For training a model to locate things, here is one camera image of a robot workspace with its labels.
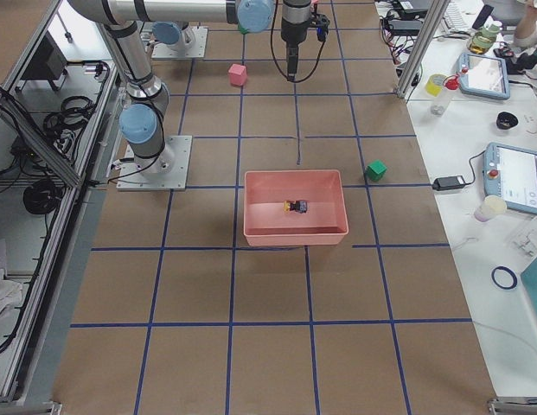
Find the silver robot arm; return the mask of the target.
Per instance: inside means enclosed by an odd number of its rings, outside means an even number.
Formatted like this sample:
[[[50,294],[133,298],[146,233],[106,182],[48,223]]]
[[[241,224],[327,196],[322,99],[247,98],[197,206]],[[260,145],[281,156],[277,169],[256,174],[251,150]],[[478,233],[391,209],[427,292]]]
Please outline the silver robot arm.
[[[152,34],[172,49],[189,49],[195,45],[195,34],[188,22],[154,22]]]
[[[126,82],[131,103],[120,114],[119,130],[133,152],[133,188],[183,188],[172,177],[186,174],[187,162],[178,162],[176,145],[190,137],[167,137],[163,118],[169,103],[166,85],[152,70],[138,33],[139,22],[226,22],[250,33],[266,30],[281,18],[286,47],[284,78],[297,82],[299,46],[309,29],[320,42],[329,33],[329,19],[310,1],[72,1],[71,6],[97,23],[103,40]]]

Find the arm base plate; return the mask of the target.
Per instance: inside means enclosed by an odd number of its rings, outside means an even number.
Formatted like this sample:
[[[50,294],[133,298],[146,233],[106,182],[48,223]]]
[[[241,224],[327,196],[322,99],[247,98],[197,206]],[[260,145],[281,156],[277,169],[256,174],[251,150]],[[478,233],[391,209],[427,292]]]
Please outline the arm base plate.
[[[179,33],[176,43],[156,41],[152,59],[156,61],[181,61],[203,59],[207,48],[208,27],[188,26]]]
[[[151,161],[135,158],[131,146],[127,144],[125,157],[133,158],[133,161],[122,164],[122,178],[117,180],[117,190],[185,190],[191,150],[191,136],[167,136],[163,152],[151,167],[145,169]]]

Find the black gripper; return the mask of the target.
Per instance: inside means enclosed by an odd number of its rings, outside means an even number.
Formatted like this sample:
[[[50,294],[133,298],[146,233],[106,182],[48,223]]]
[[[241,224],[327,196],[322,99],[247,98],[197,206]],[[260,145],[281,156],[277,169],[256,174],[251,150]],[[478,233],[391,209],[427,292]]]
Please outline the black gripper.
[[[286,78],[294,81],[297,75],[298,46],[304,42],[308,29],[316,29],[318,40],[324,41],[328,33],[329,18],[317,11],[307,0],[284,0],[281,16],[281,38],[286,45]]]

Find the person hand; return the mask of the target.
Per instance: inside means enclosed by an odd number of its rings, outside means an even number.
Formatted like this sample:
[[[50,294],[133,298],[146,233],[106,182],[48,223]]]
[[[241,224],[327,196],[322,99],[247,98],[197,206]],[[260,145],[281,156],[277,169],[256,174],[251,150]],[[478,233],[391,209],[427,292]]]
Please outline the person hand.
[[[531,48],[537,45],[537,6],[535,1],[526,1],[524,6],[524,15],[515,28],[513,45]]]

